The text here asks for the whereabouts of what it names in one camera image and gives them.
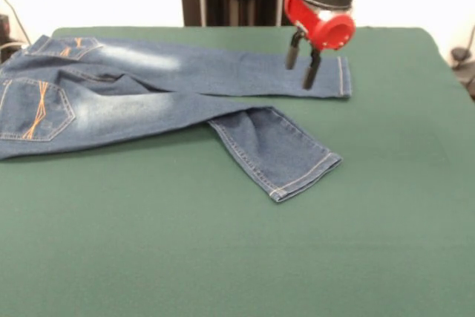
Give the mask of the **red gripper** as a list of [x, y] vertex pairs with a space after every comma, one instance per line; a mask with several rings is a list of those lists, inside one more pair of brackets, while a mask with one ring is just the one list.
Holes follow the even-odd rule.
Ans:
[[355, 33], [355, 22], [347, 13], [330, 15], [328, 19], [322, 18], [321, 14], [316, 13], [304, 0], [284, 0], [284, 11], [290, 22], [299, 29], [290, 40], [285, 61], [286, 69], [294, 68], [300, 41], [304, 37], [313, 48], [302, 87], [311, 89], [321, 64], [320, 50], [339, 50], [345, 46]]

